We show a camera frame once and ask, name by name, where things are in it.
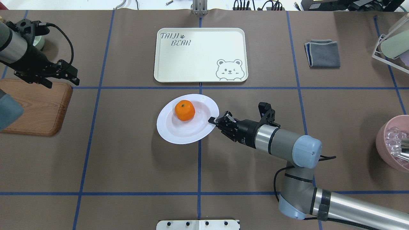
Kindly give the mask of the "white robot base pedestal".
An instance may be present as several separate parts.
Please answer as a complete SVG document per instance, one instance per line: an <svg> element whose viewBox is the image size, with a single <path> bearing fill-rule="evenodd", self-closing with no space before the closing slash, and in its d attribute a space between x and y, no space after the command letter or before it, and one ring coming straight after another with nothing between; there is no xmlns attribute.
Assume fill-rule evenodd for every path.
<svg viewBox="0 0 409 230"><path fill-rule="evenodd" d="M156 230L240 230L239 220L163 220L156 225Z"/></svg>

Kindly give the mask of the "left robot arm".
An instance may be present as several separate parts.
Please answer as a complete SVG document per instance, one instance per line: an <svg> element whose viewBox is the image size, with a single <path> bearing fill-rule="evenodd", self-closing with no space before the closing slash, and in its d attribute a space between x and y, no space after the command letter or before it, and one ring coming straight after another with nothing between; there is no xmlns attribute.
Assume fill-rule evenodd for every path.
<svg viewBox="0 0 409 230"><path fill-rule="evenodd" d="M34 46L36 36L47 35L49 27L56 28L66 38L71 49L70 61L59 60L52 63L46 55ZM68 80L76 86L78 70L73 67L73 44L67 35L57 25L50 22L31 21L22 19L17 23L8 21L1 23L0 60L10 67L14 74L26 83L41 84L52 87L50 77Z"/></svg>

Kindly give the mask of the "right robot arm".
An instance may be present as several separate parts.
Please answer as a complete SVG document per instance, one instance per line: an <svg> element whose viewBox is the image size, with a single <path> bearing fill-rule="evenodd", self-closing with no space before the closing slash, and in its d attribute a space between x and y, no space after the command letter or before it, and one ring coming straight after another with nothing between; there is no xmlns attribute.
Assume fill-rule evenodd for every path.
<svg viewBox="0 0 409 230"><path fill-rule="evenodd" d="M261 111L260 121L234 119L231 112L209 123L234 142L287 161L279 210L293 219L330 221L365 230L407 230L408 214L340 195L313 185L314 169L321 157L319 140L284 130L274 121L274 110Z"/></svg>

